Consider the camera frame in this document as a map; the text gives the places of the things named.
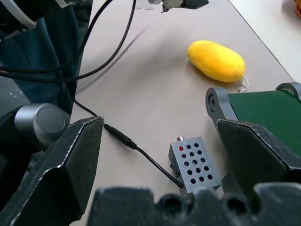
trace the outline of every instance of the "yellow plush toy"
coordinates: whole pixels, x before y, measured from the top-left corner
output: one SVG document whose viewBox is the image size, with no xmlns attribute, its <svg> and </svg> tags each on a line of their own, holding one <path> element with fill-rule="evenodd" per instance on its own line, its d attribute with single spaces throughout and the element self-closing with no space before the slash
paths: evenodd
<svg viewBox="0 0 301 226">
<path fill-rule="evenodd" d="M 241 56 L 212 41 L 196 41 L 189 46 L 190 61 L 208 77 L 233 82 L 243 78 L 246 65 Z"/>
</svg>

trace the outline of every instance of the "perforated box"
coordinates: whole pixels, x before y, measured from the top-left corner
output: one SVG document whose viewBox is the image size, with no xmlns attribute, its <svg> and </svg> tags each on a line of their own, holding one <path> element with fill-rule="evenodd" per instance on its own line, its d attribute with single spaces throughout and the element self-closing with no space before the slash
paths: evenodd
<svg viewBox="0 0 301 226">
<path fill-rule="evenodd" d="M 217 189 L 222 185 L 201 137 L 172 143 L 168 156 L 176 179 L 185 185 L 185 189 L 181 189 L 182 195 L 190 194 L 200 186 Z"/>
</svg>

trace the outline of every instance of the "jeans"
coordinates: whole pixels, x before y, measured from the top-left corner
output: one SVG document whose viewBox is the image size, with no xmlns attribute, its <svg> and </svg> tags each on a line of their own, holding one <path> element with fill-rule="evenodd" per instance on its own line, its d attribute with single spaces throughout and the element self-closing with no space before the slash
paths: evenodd
<svg viewBox="0 0 301 226">
<path fill-rule="evenodd" d="M 31 31 L 0 42 L 2 66 L 18 69 L 48 69 L 70 61 L 76 55 L 88 23 L 78 22 L 73 6 L 40 19 Z M 22 74 L 31 78 L 61 79 L 78 76 L 78 62 L 46 74 Z M 31 103 L 51 103 L 71 114 L 76 91 L 73 83 L 36 83 L 14 80 Z"/>
</svg>

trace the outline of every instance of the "gray plastic part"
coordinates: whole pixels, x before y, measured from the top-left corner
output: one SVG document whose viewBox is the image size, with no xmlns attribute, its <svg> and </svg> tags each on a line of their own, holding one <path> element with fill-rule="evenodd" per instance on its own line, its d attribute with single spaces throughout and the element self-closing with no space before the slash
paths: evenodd
<svg viewBox="0 0 301 226">
<path fill-rule="evenodd" d="M 185 189 L 180 190 L 182 196 L 187 196 L 200 186 L 217 189 L 222 185 L 201 137 L 172 143 L 168 157 L 176 179 L 185 185 Z"/>
<path fill-rule="evenodd" d="M 238 120 L 230 104 L 227 90 L 221 87 L 207 90 L 206 110 L 215 125 L 219 119 Z"/>
<path fill-rule="evenodd" d="M 15 116 L 18 134 L 36 151 L 47 150 L 69 126 L 70 115 L 52 104 L 22 106 Z"/>
<path fill-rule="evenodd" d="M 301 84 L 298 82 L 282 83 L 276 90 L 289 91 L 301 103 Z"/>
</svg>

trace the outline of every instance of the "table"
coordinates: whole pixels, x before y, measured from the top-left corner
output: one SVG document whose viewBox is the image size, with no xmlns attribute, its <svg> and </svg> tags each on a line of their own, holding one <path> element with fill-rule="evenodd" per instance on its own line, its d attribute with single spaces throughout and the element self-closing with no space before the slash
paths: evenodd
<svg viewBox="0 0 301 226">
<path fill-rule="evenodd" d="M 103 1 L 94 1 L 93 12 Z M 127 24 L 130 1 L 114 0 L 104 11 L 84 52 L 81 74 L 91 71 L 115 50 Z M 249 92 L 274 90 L 293 80 L 235 8 L 224 0 L 211 0 L 198 10 L 172 9 L 135 12 L 126 43 L 112 66 L 78 84 L 76 98 L 105 122 L 124 132 L 167 171 L 168 150 L 177 137 L 204 140 L 223 178 L 229 171 L 227 156 L 207 115 L 209 87 L 234 84 L 205 77 L 186 51 L 196 40 L 212 40 L 238 52 L 246 62 Z M 71 121 L 90 115 L 74 106 Z M 85 215 L 73 226 L 85 225 L 95 189 L 106 186 L 144 186 L 154 200 L 178 188 L 137 151 L 125 148 L 103 132 L 97 174 Z"/>
<path fill-rule="evenodd" d="M 301 19 L 294 0 L 230 0 L 290 76 L 301 82 Z"/>
</svg>

